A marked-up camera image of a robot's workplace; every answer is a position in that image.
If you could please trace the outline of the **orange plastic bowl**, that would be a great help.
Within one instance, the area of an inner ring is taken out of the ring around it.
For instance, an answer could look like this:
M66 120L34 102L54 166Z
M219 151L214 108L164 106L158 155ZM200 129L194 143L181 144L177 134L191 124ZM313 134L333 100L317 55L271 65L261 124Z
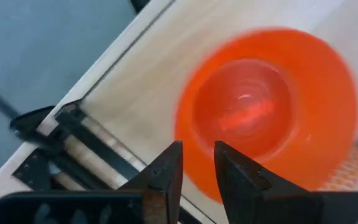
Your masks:
M325 41L280 27L238 35L205 58L178 101L175 138L186 175L220 202L216 141L317 190L347 159L357 125L358 89L346 62Z

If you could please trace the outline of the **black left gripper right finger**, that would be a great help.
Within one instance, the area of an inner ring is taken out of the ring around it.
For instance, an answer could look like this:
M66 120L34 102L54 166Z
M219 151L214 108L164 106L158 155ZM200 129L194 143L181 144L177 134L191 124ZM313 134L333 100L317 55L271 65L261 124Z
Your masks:
M358 192L308 191L223 141L214 164L229 224L358 224Z

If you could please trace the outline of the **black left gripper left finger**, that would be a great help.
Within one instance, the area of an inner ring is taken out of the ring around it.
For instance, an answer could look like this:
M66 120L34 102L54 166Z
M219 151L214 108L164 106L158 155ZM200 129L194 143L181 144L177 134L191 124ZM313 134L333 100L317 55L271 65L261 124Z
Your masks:
M117 190L17 192L0 198L0 224L176 224L183 144L175 141Z

